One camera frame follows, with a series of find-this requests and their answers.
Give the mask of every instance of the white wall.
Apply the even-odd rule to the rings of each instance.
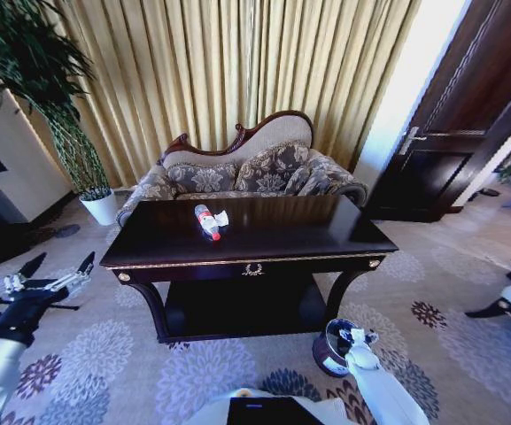
[[[71,189],[10,93],[0,109],[0,191],[31,221]]]
[[[453,39],[471,0],[422,0],[353,170],[373,189]]]
[[[492,175],[493,170],[507,157],[511,152],[511,136],[501,145],[495,155],[489,160],[485,167],[474,177],[469,186],[453,203],[453,206],[464,206],[468,199],[488,182],[488,178]]]

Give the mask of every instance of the dark wooden door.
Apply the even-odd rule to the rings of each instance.
[[[473,0],[368,204],[439,220],[511,134],[511,0]]]

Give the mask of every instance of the green leaves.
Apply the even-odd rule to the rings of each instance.
[[[96,149],[80,130],[71,96],[85,91],[74,77],[93,78],[90,61],[76,45],[54,31],[44,18],[48,0],[0,0],[0,106],[10,90],[47,120],[58,156],[76,192],[85,199],[109,194]]]
[[[85,94],[73,77],[92,78],[90,62],[76,45],[54,31],[46,0],[0,0],[0,79],[37,109]]]

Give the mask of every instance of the table drawer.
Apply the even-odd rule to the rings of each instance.
[[[113,270],[116,275],[125,273],[137,282],[163,282],[178,280],[228,279],[268,274],[327,273],[344,270],[374,270],[384,255],[330,259],[262,260],[252,262],[227,262],[185,267],[147,267]]]

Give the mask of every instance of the door handle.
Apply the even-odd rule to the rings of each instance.
[[[408,134],[406,135],[405,141],[400,147],[399,155],[405,155],[406,151],[408,151],[409,146],[413,142],[413,140],[426,140],[426,137],[417,137],[416,133],[418,132],[418,127],[411,127],[410,130],[408,130]]]

